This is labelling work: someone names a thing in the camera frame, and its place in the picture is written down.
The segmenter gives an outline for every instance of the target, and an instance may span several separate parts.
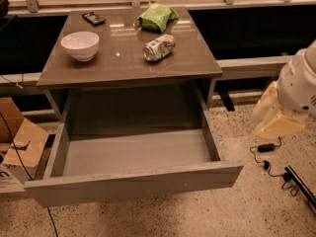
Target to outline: glossy desk surface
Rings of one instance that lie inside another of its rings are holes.
[[[198,79],[218,77],[222,70],[217,64],[196,24],[184,7],[174,8],[179,19],[169,22],[163,34],[176,40],[173,52],[158,62],[144,59],[145,43],[162,34],[134,27],[135,19],[144,9],[95,11],[107,20],[97,27],[83,18],[87,11],[71,12],[44,67],[38,86],[45,89],[73,87],[120,87],[159,82],[160,79]],[[99,35],[100,47],[96,56],[79,62],[66,54],[60,45],[63,37],[80,31]]]

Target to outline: open drawer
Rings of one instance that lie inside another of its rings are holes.
[[[225,162],[196,84],[71,90],[42,180],[42,206],[229,188],[243,165]]]

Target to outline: box flap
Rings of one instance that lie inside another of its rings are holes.
[[[18,150],[26,167],[36,167],[39,164],[42,151],[48,139],[48,132],[24,118],[21,127],[14,138],[16,145],[28,145],[26,150]],[[21,166],[21,162],[13,147],[8,150],[2,164]]]
[[[23,115],[11,98],[0,98],[0,113],[8,123],[12,136],[15,137],[22,122]],[[11,142],[10,132],[0,118],[0,143]]]

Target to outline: desk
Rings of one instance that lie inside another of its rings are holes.
[[[25,189],[42,206],[161,196],[231,187],[243,165],[226,162],[197,80],[221,69],[185,8],[165,34],[174,51],[149,63],[136,30],[141,9],[97,11],[93,28],[70,13],[38,81],[60,116],[43,180]],[[73,32],[100,36],[97,55],[77,62],[60,46]]]

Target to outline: cardboard box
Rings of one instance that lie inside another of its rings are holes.
[[[11,130],[22,162],[33,178],[48,139],[48,132],[24,118],[11,98],[0,98],[0,113]],[[2,117],[0,143],[11,143],[9,129]],[[29,179],[12,143],[0,164],[0,193],[23,192],[24,182]]]

